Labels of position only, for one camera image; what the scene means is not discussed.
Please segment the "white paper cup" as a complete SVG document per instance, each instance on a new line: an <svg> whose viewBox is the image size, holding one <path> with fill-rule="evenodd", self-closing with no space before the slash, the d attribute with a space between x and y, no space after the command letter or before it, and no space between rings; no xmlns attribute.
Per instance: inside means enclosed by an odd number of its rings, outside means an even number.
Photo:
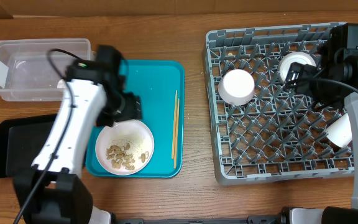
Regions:
<svg viewBox="0 0 358 224"><path fill-rule="evenodd" d="M327 129L327 138L338 147L346 147L352 141L351 124L348 114L344 114Z"/></svg>

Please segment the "pile of peanuts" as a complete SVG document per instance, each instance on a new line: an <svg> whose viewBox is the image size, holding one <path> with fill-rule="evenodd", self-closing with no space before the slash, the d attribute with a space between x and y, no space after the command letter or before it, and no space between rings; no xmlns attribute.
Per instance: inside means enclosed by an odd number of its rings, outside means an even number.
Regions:
<svg viewBox="0 0 358 224"><path fill-rule="evenodd" d="M112 148L106 149L106 159L110 162L111 167L115 170L137 170L140 169L150 159L150 152L143 153L125 153Z"/></svg>

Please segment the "pile of rice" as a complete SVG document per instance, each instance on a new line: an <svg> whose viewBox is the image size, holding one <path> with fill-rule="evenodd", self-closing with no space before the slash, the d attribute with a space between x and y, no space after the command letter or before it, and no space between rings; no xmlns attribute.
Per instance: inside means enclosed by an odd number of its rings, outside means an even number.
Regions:
<svg viewBox="0 0 358 224"><path fill-rule="evenodd" d="M110 140L110 148L125 153L143 153L149 151L152 141L138 132L113 133Z"/></svg>

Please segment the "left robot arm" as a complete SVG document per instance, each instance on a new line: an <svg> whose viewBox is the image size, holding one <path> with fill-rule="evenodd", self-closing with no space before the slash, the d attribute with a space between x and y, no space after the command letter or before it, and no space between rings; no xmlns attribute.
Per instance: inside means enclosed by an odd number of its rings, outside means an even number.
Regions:
<svg viewBox="0 0 358 224"><path fill-rule="evenodd" d="M60 109L48 138L31 166L13 180L20 205L15 222L114 223L115 214L94 206L81 181L87 143L95 125L112 126L141 119L140 98L124 91L120 65L122 53L100 45L94 60L75 57L64 73L48 63L65 84Z"/></svg>

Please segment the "white bowl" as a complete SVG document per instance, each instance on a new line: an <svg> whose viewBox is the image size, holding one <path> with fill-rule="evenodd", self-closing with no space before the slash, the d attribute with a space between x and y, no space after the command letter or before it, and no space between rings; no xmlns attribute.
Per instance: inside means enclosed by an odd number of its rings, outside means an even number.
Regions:
<svg viewBox="0 0 358 224"><path fill-rule="evenodd" d="M303 65L305 64L312 65L312 66L316 65L316 62L312 58L312 56L304 52L292 52L287 54L281 59L281 61L278 64L278 71L280 73L280 81L282 84L285 83L285 79L287 77L290 65L293 62L297 62Z"/></svg>

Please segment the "large pink plate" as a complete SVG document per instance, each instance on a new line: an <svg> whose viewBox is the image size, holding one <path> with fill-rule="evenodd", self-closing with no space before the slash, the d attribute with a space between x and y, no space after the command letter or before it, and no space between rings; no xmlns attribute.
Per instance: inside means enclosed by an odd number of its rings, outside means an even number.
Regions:
<svg viewBox="0 0 358 224"><path fill-rule="evenodd" d="M135 174L150 162L154 137L141 121L133 119L106 126L95 145L96 158L107 172L125 176Z"/></svg>

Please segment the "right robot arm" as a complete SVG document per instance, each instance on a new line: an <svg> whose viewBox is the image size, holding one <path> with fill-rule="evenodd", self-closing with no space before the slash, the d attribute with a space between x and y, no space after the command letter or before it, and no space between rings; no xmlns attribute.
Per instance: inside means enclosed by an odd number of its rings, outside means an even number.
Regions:
<svg viewBox="0 0 358 224"><path fill-rule="evenodd" d="M282 223L358 223L358 24L333 27L319 54L321 68L293 62L284 87L312 97L322 108L332 106L347 111L354 156L351 207L288 207L282 212Z"/></svg>

